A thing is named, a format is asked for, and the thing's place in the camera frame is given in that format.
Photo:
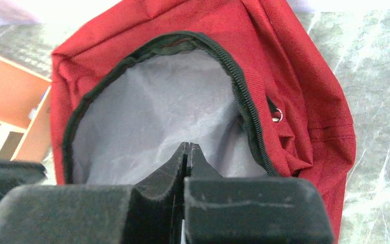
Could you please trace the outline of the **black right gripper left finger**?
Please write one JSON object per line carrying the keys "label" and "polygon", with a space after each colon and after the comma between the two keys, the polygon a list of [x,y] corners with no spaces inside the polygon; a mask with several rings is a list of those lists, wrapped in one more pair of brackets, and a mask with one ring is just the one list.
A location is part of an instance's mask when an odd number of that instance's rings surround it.
{"label": "black right gripper left finger", "polygon": [[135,185],[14,188],[0,202],[0,243],[179,243],[188,149]]}

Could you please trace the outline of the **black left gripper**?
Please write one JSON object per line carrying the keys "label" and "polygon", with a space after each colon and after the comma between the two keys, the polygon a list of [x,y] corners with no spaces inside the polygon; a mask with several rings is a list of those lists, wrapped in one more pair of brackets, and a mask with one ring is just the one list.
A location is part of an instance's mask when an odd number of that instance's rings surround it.
{"label": "black left gripper", "polygon": [[41,163],[0,160],[0,201],[13,188],[31,185],[46,178],[46,168]]}

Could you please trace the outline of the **red student backpack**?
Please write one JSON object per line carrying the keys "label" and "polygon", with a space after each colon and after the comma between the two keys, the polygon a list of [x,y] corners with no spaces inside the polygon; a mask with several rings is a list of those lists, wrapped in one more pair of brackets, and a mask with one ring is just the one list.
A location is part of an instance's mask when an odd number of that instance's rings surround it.
{"label": "red student backpack", "polygon": [[334,237],[355,161],[343,90],[286,1],[121,1],[52,53],[51,140],[57,183],[71,180],[64,129],[82,98],[147,41],[176,31],[205,34],[242,85],[256,161],[273,175],[319,190]]}

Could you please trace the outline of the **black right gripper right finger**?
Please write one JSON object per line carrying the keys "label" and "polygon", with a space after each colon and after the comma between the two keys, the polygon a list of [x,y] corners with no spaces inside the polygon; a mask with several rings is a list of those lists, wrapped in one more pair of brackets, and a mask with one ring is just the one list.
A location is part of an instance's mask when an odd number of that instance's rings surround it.
{"label": "black right gripper right finger", "polygon": [[323,200],[307,180],[224,178],[190,144],[184,180],[187,243],[333,243]]}

